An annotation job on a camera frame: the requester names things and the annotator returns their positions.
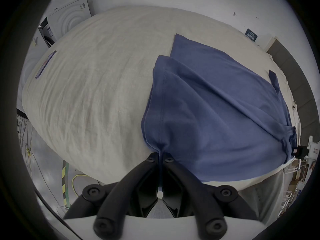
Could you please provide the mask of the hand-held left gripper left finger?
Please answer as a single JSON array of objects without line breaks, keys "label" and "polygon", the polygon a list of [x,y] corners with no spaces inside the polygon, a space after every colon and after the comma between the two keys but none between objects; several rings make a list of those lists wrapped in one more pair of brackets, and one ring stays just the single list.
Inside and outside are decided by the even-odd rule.
[{"label": "hand-held left gripper left finger", "polygon": [[158,201],[158,160],[159,154],[151,153],[119,182],[86,186],[64,219],[96,216],[93,230],[99,238],[120,239],[126,215],[146,218]]}]

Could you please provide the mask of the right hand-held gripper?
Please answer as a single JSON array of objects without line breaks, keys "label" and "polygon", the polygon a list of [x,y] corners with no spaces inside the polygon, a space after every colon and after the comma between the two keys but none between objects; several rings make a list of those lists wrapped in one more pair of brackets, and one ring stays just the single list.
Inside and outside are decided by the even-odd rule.
[{"label": "right hand-held gripper", "polygon": [[320,153],[320,142],[313,142],[313,136],[309,136],[307,146],[292,146],[291,156],[301,160],[317,160]]}]

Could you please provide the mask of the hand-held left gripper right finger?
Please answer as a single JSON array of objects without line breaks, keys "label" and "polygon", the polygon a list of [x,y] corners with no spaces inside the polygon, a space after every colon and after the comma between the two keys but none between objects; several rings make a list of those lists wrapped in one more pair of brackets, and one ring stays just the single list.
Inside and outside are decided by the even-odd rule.
[{"label": "hand-held left gripper right finger", "polygon": [[171,154],[162,155],[163,201],[175,218],[193,214],[200,239],[221,239],[229,228],[226,217],[258,222],[256,213],[230,185],[202,183]]}]

